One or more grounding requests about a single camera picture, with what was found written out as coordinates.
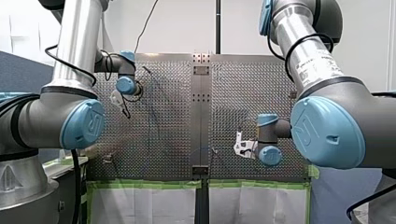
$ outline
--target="gray robot arm segment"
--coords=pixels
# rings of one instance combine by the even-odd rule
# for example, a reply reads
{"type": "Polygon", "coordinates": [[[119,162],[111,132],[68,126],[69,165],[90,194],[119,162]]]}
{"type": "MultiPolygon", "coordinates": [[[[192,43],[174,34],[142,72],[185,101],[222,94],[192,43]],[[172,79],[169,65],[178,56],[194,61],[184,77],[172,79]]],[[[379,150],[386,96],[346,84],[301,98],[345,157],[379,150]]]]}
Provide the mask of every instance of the gray robot arm segment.
{"type": "MultiPolygon", "coordinates": [[[[328,6],[322,16],[341,17],[334,0],[321,3],[328,6]]],[[[300,39],[317,33],[312,1],[277,0],[272,7],[270,36],[283,55],[300,39]]],[[[340,35],[340,28],[323,24],[318,30],[325,35],[340,35]]],[[[319,37],[297,45],[287,67],[300,100],[291,114],[292,137],[307,159],[338,169],[396,168],[394,99],[374,97],[360,80],[345,76],[319,37]]]]}

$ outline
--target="pegboard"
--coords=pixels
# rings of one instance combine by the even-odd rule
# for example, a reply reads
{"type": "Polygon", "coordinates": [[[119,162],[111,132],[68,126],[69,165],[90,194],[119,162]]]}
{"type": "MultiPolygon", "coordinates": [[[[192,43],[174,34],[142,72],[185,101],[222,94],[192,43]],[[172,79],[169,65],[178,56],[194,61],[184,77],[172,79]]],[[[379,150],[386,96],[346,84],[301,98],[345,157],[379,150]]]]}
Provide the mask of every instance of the pegboard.
{"type": "Polygon", "coordinates": [[[110,103],[117,74],[109,81],[98,75],[106,127],[94,146],[89,179],[191,179],[191,62],[191,55],[137,55],[136,80],[144,94],[126,103],[131,119],[110,103]]]}
{"type": "Polygon", "coordinates": [[[257,115],[275,113],[289,119],[294,101],[290,94],[295,88],[284,64],[267,56],[224,55],[213,56],[211,61],[210,178],[306,181],[306,161],[291,140],[279,141],[283,160],[273,168],[233,152],[239,125],[243,124],[243,138],[249,139],[256,136],[256,123],[250,120],[257,115]]]}
{"type": "MultiPolygon", "coordinates": [[[[233,152],[242,120],[260,113],[290,115],[294,88],[283,63],[266,56],[206,57],[201,64],[190,54],[137,55],[136,79],[144,95],[127,103],[131,119],[110,103],[116,74],[109,81],[98,74],[96,91],[106,109],[106,127],[94,146],[90,180],[190,180],[191,167],[202,164],[216,179],[305,181],[305,161],[290,140],[280,141],[284,158],[275,168],[233,152]],[[205,69],[196,74],[201,65],[208,74],[205,69]]],[[[255,123],[245,122],[243,129],[244,138],[255,136],[255,123]]]]}

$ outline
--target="blue joint cap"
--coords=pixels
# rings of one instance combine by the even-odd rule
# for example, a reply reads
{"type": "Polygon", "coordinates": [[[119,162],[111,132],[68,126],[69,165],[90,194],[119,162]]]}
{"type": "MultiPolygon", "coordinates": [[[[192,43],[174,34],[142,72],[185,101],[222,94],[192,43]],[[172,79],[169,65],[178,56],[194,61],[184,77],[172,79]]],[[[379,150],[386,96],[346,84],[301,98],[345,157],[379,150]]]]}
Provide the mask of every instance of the blue joint cap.
{"type": "Polygon", "coordinates": [[[122,50],[120,51],[120,55],[127,58],[129,61],[134,62],[134,52],[130,50],[122,50]]]}
{"type": "Polygon", "coordinates": [[[271,25],[271,12],[273,0],[262,1],[262,14],[260,16],[259,33],[260,35],[268,36],[271,25]]]}
{"type": "Polygon", "coordinates": [[[69,114],[61,130],[64,149],[82,149],[93,145],[105,127],[105,110],[97,100],[86,100],[69,114]]]}
{"type": "Polygon", "coordinates": [[[260,151],[259,159],[266,166],[277,166],[282,161],[282,152],[274,146],[264,147],[260,151]]]}
{"type": "Polygon", "coordinates": [[[365,141],[358,123],[339,104],[310,96],[291,112],[291,135],[297,149],[317,166],[358,167],[365,157],[365,141]]]}
{"type": "Polygon", "coordinates": [[[276,114],[260,114],[257,117],[257,126],[262,127],[265,125],[269,125],[275,123],[279,120],[276,114]]]}
{"type": "Polygon", "coordinates": [[[133,95],[136,92],[136,84],[130,77],[120,77],[117,80],[116,88],[124,95],[133,95]]]}

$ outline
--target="white wall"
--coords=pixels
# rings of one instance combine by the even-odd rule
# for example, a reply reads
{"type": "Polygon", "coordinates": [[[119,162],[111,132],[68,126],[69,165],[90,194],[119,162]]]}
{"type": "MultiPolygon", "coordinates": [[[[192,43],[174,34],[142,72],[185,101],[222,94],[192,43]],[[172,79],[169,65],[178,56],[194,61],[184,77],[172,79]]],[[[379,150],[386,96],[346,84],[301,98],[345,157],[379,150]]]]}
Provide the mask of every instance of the white wall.
{"type": "MultiPolygon", "coordinates": [[[[115,51],[134,49],[154,0],[117,0],[106,12],[106,29],[115,51]]],[[[141,38],[138,52],[210,52],[215,43],[215,1],[160,0],[141,38]]]]}
{"type": "Polygon", "coordinates": [[[44,49],[57,44],[60,25],[37,0],[0,0],[0,50],[53,64],[44,49]]]}
{"type": "Polygon", "coordinates": [[[392,2],[338,0],[344,32],[334,57],[346,75],[360,78],[371,91],[385,91],[392,76],[389,74],[392,2]]]}
{"type": "MultiPolygon", "coordinates": [[[[60,26],[37,0],[4,1],[0,8],[0,50],[51,64],[44,48],[56,44],[60,26]]],[[[134,50],[155,0],[115,0],[105,25],[112,47],[134,50]]],[[[215,0],[160,0],[141,38],[138,52],[215,51],[215,0]]],[[[371,91],[396,89],[393,54],[395,4],[392,0],[338,0],[344,34],[334,56],[345,73],[359,77],[371,91]]],[[[270,55],[259,36],[262,0],[223,0],[221,52],[270,55]]]]}

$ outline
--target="vertical metal pole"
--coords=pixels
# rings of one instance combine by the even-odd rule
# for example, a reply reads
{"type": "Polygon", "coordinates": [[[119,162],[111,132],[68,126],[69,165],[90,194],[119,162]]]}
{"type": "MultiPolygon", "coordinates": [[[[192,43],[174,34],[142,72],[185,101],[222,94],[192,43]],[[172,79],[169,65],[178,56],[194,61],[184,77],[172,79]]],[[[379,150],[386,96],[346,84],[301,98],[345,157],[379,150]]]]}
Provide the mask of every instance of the vertical metal pole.
{"type": "Polygon", "coordinates": [[[216,54],[221,54],[221,0],[216,0],[216,54]]]}

